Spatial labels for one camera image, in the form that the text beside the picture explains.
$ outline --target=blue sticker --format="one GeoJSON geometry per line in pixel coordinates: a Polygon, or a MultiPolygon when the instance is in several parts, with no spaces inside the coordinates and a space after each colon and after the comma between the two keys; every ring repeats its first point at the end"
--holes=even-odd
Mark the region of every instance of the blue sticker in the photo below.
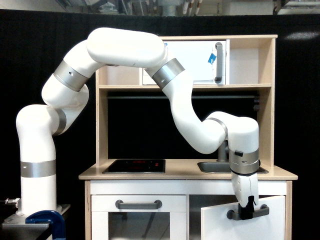
{"type": "Polygon", "coordinates": [[[214,64],[214,61],[216,60],[216,58],[217,56],[211,53],[208,63],[210,63],[211,65],[214,64]]]}

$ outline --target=cabinet door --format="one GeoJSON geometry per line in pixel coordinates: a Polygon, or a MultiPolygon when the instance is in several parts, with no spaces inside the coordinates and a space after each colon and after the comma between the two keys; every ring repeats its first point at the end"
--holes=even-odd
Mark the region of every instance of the cabinet door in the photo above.
{"type": "Polygon", "coordinates": [[[284,240],[285,196],[259,199],[254,209],[262,204],[269,214],[248,220],[230,220],[227,212],[238,212],[238,203],[228,203],[201,208],[201,240],[284,240]]]}

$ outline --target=countertop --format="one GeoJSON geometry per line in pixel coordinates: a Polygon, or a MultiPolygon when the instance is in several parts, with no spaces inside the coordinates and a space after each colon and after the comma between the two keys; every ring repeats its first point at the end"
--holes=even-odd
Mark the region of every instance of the countertop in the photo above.
{"type": "MultiPolygon", "coordinates": [[[[80,180],[231,180],[231,173],[205,173],[200,171],[198,163],[214,162],[214,159],[166,159],[165,173],[107,173],[102,172],[115,159],[106,160],[101,166],[93,165],[79,175],[80,180]]],[[[258,180],[297,180],[298,176],[278,166],[261,164],[269,173],[258,174],[258,180]]]]}

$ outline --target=black cooktop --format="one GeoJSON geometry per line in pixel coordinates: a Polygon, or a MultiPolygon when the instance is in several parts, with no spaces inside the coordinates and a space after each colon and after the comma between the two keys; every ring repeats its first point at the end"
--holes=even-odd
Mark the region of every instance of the black cooktop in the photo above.
{"type": "Polygon", "coordinates": [[[164,159],[117,159],[103,174],[164,174],[164,159]]]}

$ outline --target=door handle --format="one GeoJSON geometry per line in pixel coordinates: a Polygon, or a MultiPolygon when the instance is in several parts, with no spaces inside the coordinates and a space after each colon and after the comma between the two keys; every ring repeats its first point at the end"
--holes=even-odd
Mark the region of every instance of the door handle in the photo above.
{"type": "Polygon", "coordinates": [[[156,200],[155,202],[124,203],[122,200],[117,200],[115,206],[117,209],[127,210],[156,210],[162,207],[162,202],[156,200]]]}
{"type": "Polygon", "coordinates": [[[221,42],[215,44],[216,49],[216,77],[214,82],[216,84],[221,83],[222,81],[222,69],[223,69],[223,46],[221,42]]]}
{"type": "Polygon", "coordinates": [[[269,214],[269,207],[265,204],[262,204],[260,209],[255,210],[254,212],[252,212],[250,214],[250,217],[246,216],[246,217],[242,217],[240,213],[235,213],[235,211],[233,210],[229,210],[226,213],[226,217],[230,220],[247,220],[247,219],[253,219],[253,218],[258,218],[258,217],[262,217],[265,215],[269,214]]]}

